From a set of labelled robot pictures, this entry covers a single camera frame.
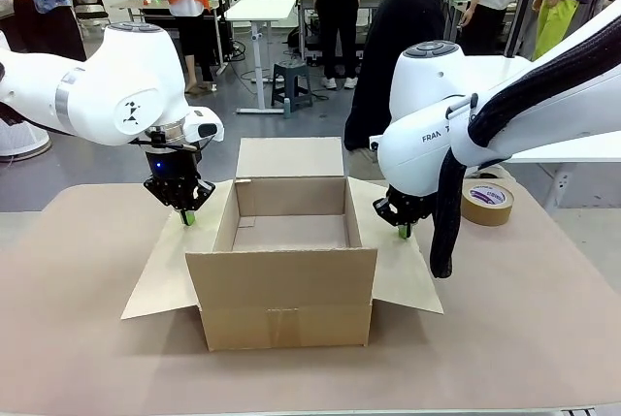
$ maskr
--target yellow-green pants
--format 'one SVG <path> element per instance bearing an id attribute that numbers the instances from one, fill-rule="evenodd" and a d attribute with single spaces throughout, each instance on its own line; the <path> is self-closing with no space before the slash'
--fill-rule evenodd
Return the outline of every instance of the yellow-green pants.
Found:
<path id="1" fill-rule="evenodd" d="M 533 60 L 539 59 L 563 41 L 578 5 L 579 2 L 576 0 L 561 0 L 556 6 L 549 7 L 547 0 L 543 0 L 539 10 L 537 42 Z"/>

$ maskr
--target white sneaker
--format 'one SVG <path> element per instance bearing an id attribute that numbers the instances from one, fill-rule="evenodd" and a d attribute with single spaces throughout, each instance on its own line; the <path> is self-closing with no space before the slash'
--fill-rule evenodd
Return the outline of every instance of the white sneaker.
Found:
<path id="1" fill-rule="evenodd" d="M 347 80 L 345 80 L 345 88 L 346 89 L 353 89 L 356 87 L 356 85 L 358 84 L 358 79 L 354 78 L 354 79 L 350 79 L 348 78 Z"/>
<path id="2" fill-rule="evenodd" d="M 321 79 L 321 84 L 326 89 L 337 89 L 337 81 L 334 79 L 326 79 L 325 77 Z"/>

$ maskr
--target gray plastic stool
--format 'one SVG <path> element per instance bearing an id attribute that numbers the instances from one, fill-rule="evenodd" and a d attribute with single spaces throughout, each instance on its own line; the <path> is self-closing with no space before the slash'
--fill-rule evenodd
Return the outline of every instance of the gray plastic stool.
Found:
<path id="1" fill-rule="evenodd" d="M 284 86 L 277 87 L 277 77 L 284 78 Z M 298 84 L 298 77 L 306 77 L 307 87 Z M 274 64 L 272 74 L 272 107 L 275 102 L 283 103 L 284 117 L 288 118 L 291 112 L 301 104 L 309 103 L 312 106 L 311 73 L 309 66 L 301 60 L 283 60 Z"/>

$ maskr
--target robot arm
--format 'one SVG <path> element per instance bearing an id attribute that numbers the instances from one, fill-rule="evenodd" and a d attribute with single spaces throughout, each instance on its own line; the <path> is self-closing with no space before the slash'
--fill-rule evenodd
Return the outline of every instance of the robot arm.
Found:
<path id="1" fill-rule="evenodd" d="M 396 120 L 378 142 L 379 165 L 391 186 L 376 210 L 391 224 L 408 228 L 433 215 L 430 264 L 435 276 L 451 274 L 467 169 L 487 167 L 522 150 L 621 129 L 616 104 L 620 16 L 617 1 L 547 55 L 489 89 L 472 87 L 476 58 L 452 44 L 423 44 L 402 54 L 391 93 Z M 409 72 L 408 88 L 425 84 L 412 96 L 426 96 L 435 104 L 423 101 L 405 114 L 409 89 L 404 72 Z"/>
<path id="2" fill-rule="evenodd" d="M 200 142 L 223 139 L 222 122 L 188 106 L 177 52 L 161 28 L 109 25 L 85 62 L 0 48 L 0 75 L 0 103 L 35 125 L 98 144 L 139 144 L 152 172 L 145 187 L 185 224 L 211 195 L 196 165 Z"/>

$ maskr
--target cardboard box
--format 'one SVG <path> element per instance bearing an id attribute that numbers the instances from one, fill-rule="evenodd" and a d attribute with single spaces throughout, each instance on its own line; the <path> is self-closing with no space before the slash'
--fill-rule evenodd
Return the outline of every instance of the cardboard box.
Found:
<path id="1" fill-rule="evenodd" d="M 366 345 L 372 299 L 442 312 L 416 240 L 375 214 L 385 189 L 343 176 L 339 139 L 243 139 L 237 176 L 192 227 L 171 215 L 122 318 L 196 304 L 221 350 Z"/>

